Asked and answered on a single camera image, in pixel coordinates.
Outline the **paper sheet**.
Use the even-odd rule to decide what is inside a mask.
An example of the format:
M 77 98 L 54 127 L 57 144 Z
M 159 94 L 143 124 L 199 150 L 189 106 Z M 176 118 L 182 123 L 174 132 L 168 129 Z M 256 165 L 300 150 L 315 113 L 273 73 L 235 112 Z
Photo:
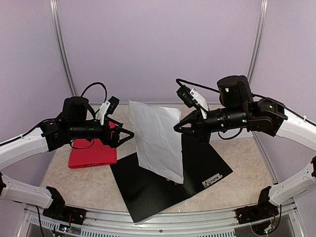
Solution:
M 181 134 L 174 130 L 181 111 L 129 101 L 139 166 L 183 184 Z

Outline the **red clip file folder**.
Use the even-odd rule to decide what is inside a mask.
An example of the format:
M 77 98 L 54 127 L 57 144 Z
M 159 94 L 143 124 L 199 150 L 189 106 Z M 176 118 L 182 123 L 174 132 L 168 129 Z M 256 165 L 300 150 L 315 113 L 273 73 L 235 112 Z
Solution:
M 74 133 L 68 167 L 71 169 L 103 166 L 117 162 L 117 149 L 101 142 L 102 127 L 97 122 L 76 125 L 70 128 Z

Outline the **black clip file folder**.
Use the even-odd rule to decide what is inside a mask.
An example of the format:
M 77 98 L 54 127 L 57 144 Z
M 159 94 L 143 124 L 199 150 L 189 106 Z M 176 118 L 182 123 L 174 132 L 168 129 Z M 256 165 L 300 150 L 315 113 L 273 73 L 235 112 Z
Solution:
M 213 175 L 222 174 L 224 179 L 233 172 L 209 143 L 200 143 L 185 134 L 181 136 L 181 143 L 184 171 L 181 185 L 170 184 L 164 177 L 140 167 L 136 153 L 111 165 L 133 222 L 143 221 L 206 190 L 202 182 Z

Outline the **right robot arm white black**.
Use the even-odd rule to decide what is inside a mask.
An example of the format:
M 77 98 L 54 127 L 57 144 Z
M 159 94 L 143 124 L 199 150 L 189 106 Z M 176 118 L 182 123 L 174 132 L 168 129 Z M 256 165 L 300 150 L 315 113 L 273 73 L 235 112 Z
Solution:
M 222 108 L 210 110 L 206 99 L 197 92 L 198 84 L 184 79 L 176 79 L 180 86 L 177 95 L 187 107 L 195 110 L 174 126 L 182 134 L 192 135 L 199 142 L 210 141 L 212 133 L 227 132 L 232 129 L 261 132 L 272 137 L 284 138 L 295 148 L 303 147 L 316 153 L 316 124 L 293 111 L 283 103 L 251 92 L 246 76 L 228 76 L 217 82 L 214 92 L 219 94 Z M 241 217 L 246 215 L 263 219 L 266 215 L 276 215 L 281 204 L 316 185 L 316 159 L 300 158 L 302 151 L 282 148 L 299 171 L 286 180 L 264 188 L 256 205 L 237 210 Z

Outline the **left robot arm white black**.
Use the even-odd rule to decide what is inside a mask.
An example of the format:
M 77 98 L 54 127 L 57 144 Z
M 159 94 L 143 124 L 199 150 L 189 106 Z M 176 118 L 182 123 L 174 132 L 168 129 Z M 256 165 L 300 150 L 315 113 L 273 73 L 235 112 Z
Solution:
M 51 159 L 49 153 L 77 139 L 100 140 L 102 145 L 117 148 L 133 138 L 133 132 L 108 117 L 118 104 L 119 99 L 111 97 L 94 111 L 88 99 L 70 97 L 56 118 L 44 119 L 28 132 L 2 142 L 0 198 L 35 205 L 65 219 L 69 208 L 59 192 L 40 186 Z

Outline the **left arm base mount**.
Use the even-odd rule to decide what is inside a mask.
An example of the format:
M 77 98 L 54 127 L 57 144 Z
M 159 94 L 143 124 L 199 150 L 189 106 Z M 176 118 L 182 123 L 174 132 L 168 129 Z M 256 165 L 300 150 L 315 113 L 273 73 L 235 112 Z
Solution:
M 83 225 L 86 210 L 78 207 L 67 206 L 64 201 L 54 200 L 48 208 L 44 209 L 43 216 L 67 222 L 69 224 Z

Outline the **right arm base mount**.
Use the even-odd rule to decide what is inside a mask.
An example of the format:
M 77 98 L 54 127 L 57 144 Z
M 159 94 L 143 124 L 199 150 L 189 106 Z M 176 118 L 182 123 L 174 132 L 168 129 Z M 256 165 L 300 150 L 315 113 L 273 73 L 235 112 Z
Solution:
M 256 204 L 235 210 L 239 224 L 256 222 L 279 215 L 278 207 L 272 204 Z

